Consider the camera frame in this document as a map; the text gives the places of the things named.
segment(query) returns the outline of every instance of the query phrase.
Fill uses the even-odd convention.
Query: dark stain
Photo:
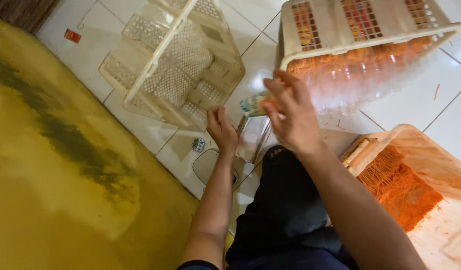
[[[44,90],[32,87],[18,75],[18,71],[4,64],[0,58],[0,83],[16,90],[22,101],[37,112],[40,134],[47,138],[53,149],[66,161],[78,164],[80,175],[101,185],[107,191],[107,199],[128,200],[134,196],[122,177],[131,177],[135,172],[123,158],[108,148],[95,147],[78,127],[65,123],[49,113],[49,109],[61,108]]]

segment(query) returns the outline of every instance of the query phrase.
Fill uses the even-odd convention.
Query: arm
[[[370,192],[342,166],[319,138],[316,113],[306,85],[276,70],[282,82],[266,79],[278,110],[267,111],[275,135],[311,176],[335,230],[362,269],[426,269],[404,231]]]
[[[223,107],[210,108],[207,122],[207,131],[220,152],[192,220],[183,262],[203,260],[222,269],[232,207],[232,169],[238,137],[227,122]]]

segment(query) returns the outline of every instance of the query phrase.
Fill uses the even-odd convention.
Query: hand
[[[272,94],[272,101],[263,101],[272,129],[285,148],[295,155],[312,154],[323,145],[319,137],[317,114],[304,82],[283,70],[275,70],[279,80],[264,79],[263,83]]]
[[[219,147],[220,154],[234,157],[239,138],[235,128],[229,124],[225,111],[222,106],[207,110],[207,131]]]

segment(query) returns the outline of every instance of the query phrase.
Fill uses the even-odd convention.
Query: plastic crate
[[[448,41],[451,23],[434,0],[291,0],[282,6],[280,68],[297,59],[431,37],[423,54]]]
[[[214,0],[149,1],[99,71],[131,112],[204,131],[205,111],[223,105],[245,75]]]
[[[461,162],[411,125],[390,132],[362,135],[340,157],[358,176],[388,145],[404,156],[403,163],[443,196],[443,201],[409,231],[428,269],[461,269]]]

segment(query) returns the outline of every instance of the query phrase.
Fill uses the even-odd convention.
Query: white tile floor
[[[461,21],[461,0],[437,1],[452,21]],[[238,102],[263,90],[262,78],[271,76],[283,2],[221,2],[247,69],[225,105],[234,124],[241,118]],[[124,110],[122,97],[112,91],[98,73],[107,52],[118,45],[125,23],[145,3],[146,0],[62,0],[37,36],[191,193],[200,198],[205,185],[192,170],[199,154],[190,150],[190,144],[192,138],[201,137],[206,140],[208,149],[215,148],[208,133],[182,130]],[[80,44],[63,38],[67,28],[82,34]],[[429,58],[428,68],[416,72],[414,77],[402,91],[365,105],[349,116],[320,117],[321,128],[333,129],[321,130],[321,135],[336,155],[347,149],[356,134],[390,130],[405,123],[424,131],[461,160],[461,33],[444,44],[442,50],[435,51]],[[439,91],[434,101],[437,86]],[[241,168],[241,173],[248,177],[234,193],[231,231],[235,228],[235,218],[253,200],[260,171],[260,166],[254,168],[250,164]]]

